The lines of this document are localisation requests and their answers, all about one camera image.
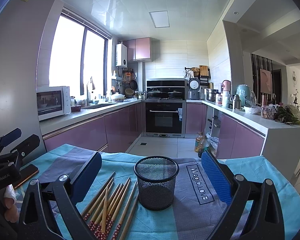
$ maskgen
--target microwave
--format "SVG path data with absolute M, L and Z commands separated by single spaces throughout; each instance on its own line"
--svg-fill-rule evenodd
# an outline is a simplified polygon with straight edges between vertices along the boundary
M 39 121 L 71 112 L 70 87 L 37 88 Z

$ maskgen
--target mesh pen holder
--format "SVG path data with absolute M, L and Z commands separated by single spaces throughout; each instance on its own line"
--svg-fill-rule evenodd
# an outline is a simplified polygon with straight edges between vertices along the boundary
M 139 201 L 146 209 L 162 210 L 170 206 L 179 166 L 164 156 L 141 159 L 134 166 L 138 178 Z

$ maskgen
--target cutting board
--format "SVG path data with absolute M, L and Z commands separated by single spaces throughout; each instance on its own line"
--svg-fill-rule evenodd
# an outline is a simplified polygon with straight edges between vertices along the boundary
M 209 76 L 208 66 L 200 65 L 200 76 Z

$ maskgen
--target window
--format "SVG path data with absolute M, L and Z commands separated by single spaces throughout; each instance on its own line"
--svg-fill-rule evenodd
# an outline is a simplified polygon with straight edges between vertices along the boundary
M 61 15 L 53 39 L 49 86 L 69 86 L 71 96 L 85 98 L 92 77 L 97 98 L 105 95 L 107 41 L 89 27 Z

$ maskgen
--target white countertop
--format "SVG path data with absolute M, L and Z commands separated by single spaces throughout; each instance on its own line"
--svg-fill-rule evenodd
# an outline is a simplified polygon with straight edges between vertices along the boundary
M 77 122 L 84 121 L 89 118 L 96 117 L 98 115 L 106 114 L 111 111 L 118 110 L 120 108 L 130 106 L 136 103 L 141 102 L 142 99 L 125 99 L 121 103 L 117 103 L 115 105 L 104 106 L 96 109 L 81 109 L 80 112 L 68 113 L 65 115 L 57 116 L 54 118 L 46 119 L 40 121 L 40 129 L 42 135 L 51 133 L 53 131 L 59 130 L 66 126 L 75 124 Z
M 273 120 L 268 120 L 261 118 L 257 114 L 246 114 L 245 111 L 240 111 L 238 109 L 232 110 L 230 108 L 222 107 L 222 105 L 216 104 L 215 102 L 210 102 L 206 100 L 187 100 L 187 103 L 204 103 L 211 106 L 229 116 L 239 120 L 242 123 L 260 131 L 263 134 L 267 134 L 269 129 L 295 129 L 300 128 L 300 124 L 288 125 L 285 123 L 275 122 Z

